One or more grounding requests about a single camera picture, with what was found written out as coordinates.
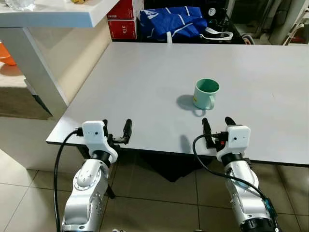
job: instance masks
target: black cable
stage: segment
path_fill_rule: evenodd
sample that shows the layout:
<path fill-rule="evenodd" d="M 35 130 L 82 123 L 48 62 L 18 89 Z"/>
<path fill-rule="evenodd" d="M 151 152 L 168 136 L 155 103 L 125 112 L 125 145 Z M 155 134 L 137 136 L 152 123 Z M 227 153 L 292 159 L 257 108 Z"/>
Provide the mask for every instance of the black cable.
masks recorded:
<path fill-rule="evenodd" d="M 61 156 L 61 152 L 63 150 L 63 147 L 66 143 L 66 141 L 73 135 L 73 134 L 77 134 L 77 131 L 72 131 L 70 134 L 68 134 L 68 136 L 63 140 L 57 157 L 56 157 L 56 161 L 55 161 L 55 168 L 54 168 L 54 209 L 55 209 L 55 219 L 56 219 L 56 229 L 57 232 L 61 232 L 61 226 L 60 226 L 60 219 L 59 219 L 59 210 L 58 210 L 58 197 L 57 197 L 57 177 L 58 177 L 58 165 L 59 165 L 59 160 L 60 160 L 60 156 Z"/>
<path fill-rule="evenodd" d="M 260 194 L 260 196 L 261 196 L 261 198 L 262 198 L 263 200 L 266 199 L 266 196 L 261 192 L 261 190 L 259 190 L 256 186 L 254 186 L 253 184 L 249 183 L 248 181 L 245 181 L 245 180 L 243 180 L 243 179 L 240 179 L 240 178 L 237 178 L 237 177 L 234 177 L 234 176 L 230 176 L 230 175 L 226 175 L 226 174 L 223 174 L 223 173 L 218 173 L 218 172 L 215 172 L 215 171 L 210 170 L 210 169 L 202 162 L 202 160 L 198 157 L 197 151 L 196 151 L 196 148 L 195 148 L 195 145 L 196 145 L 197 141 L 198 141 L 199 139 L 201 139 L 201 138 L 204 138 L 204 135 L 203 135 L 203 134 L 200 135 L 200 136 L 198 136 L 197 138 L 195 138 L 195 140 L 194 140 L 193 143 L 192 143 L 192 148 L 193 148 L 193 153 L 194 153 L 196 159 L 198 160 L 198 162 L 202 165 L 202 167 L 203 167 L 204 169 L 206 169 L 206 170 L 207 170 L 208 172 L 210 172 L 211 174 L 214 174 L 214 175 L 217 175 L 217 176 L 220 176 L 220 177 L 224 177 L 224 178 L 227 178 L 227 179 L 232 179 L 232 180 L 236 180 L 236 181 L 239 181 L 239 182 L 241 182 L 241 183 L 244 183 L 244 184 L 250 186 L 251 188 L 253 188 L 258 194 Z"/>

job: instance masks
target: white shelf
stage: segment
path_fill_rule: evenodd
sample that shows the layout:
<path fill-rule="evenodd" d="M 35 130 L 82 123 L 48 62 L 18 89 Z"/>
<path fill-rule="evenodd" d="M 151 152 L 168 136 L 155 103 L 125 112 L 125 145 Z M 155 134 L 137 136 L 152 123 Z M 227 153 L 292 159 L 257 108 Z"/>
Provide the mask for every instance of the white shelf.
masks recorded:
<path fill-rule="evenodd" d="M 89 0 L 74 4 L 64 0 L 35 0 L 31 12 L 17 12 L 0 3 L 0 27 L 93 28 L 119 0 Z"/>

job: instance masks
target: mug handle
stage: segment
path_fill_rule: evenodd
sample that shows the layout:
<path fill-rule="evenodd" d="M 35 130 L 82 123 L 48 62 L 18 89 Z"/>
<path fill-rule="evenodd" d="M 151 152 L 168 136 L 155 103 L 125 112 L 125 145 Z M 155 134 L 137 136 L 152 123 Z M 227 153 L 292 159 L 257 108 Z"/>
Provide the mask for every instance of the mug handle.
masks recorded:
<path fill-rule="evenodd" d="M 206 110 L 212 110 L 214 108 L 214 97 L 210 95 L 209 99 L 211 100 L 211 105 L 209 107 L 206 107 Z"/>

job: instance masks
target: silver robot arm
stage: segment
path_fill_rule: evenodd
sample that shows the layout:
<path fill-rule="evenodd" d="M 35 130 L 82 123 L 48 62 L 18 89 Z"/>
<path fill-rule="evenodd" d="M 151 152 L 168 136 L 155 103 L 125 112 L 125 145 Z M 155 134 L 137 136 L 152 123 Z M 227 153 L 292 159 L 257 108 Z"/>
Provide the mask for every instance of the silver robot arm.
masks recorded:
<path fill-rule="evenodd" d="M 249 145 L 251 130 L 247 126 L 236 125 L 227 117 L 226 131 L 211 134 L 210 126 L 203 119 L 204 136 L 210 142 L 208 148 L 217 150 L 217 159 L 225 167 L 225 175 L 249 182 L 259 190 L 256 174 L 244 159 L 244 151 Z M 276 212 L 270 200 L 261 191 L 243 182 L 226 178 L 225 185 L 231 196 L 232 208 L 241 232 L 279 232 Z"/>
<path fill-rule="evenodd" d="M 116 143 L 128 143 L 132 121 L 126 121 L 124 136 L 118 139 L 108 134 L 106 124 L 107 120 L 82 124 L 81 136 L 84 136 L 90 159 L 85 161 L 73 179 L 73 190 L 62 220 L 62 232 L 98 232 L 104 212 L 104 193 L 114 198 L 108 178 L 109 167 L 117 161 L 118 154 L 112 147 L 116 147 Z"/>

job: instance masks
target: orange object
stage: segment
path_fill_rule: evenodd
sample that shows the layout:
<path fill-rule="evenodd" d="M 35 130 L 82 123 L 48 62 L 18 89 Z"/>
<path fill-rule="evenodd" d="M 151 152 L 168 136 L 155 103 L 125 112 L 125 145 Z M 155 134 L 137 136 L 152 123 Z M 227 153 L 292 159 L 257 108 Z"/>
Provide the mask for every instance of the orange object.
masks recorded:
<path fill-rule="evenodd" d="M 10 55 L 8 50 L 6 50 L 2 42 L 0 42 L 0 61 L 9 65 L 16 64 L 13 57 Z"/>

